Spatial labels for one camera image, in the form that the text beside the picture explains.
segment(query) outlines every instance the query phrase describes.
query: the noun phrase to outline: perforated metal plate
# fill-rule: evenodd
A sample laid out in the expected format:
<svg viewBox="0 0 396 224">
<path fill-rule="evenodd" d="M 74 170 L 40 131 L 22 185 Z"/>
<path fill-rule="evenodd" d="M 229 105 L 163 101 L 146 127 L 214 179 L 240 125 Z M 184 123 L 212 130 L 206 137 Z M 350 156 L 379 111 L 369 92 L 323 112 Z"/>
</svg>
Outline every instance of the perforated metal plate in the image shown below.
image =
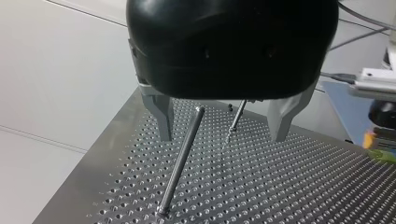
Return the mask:
<svg viewBox="0 0 396 224">
<path fill-rule="evenodd" d="M 102 186 L 92 190 L 94 199 L 85 199 L 90 206 L 81 207 L 87 215 L 79 223 L 396 223 L 393 164 L 294 127 L 285 142 L 271 143 L 265 119 L 248 112 L 224 145 L 234 113 L 225 105 L 207 104 L 171 213 L 156 216 L 198 104 L 174 101 L 175 140 L 167 143 L 160 141 L 155 118 L 144 110 L 126 146 L 116 149 L 121 152 L 113 161 L 117 164 L 95 173 L 104 181 L 96 181 Z M 58 191 L 57 203 L 47 207 L 62 204 L 60 195 L 64 199 L 70 190 Z M 54 216 L 47 207 L 36 223 L 52 220 L 46 218 Z"/>
</svg>

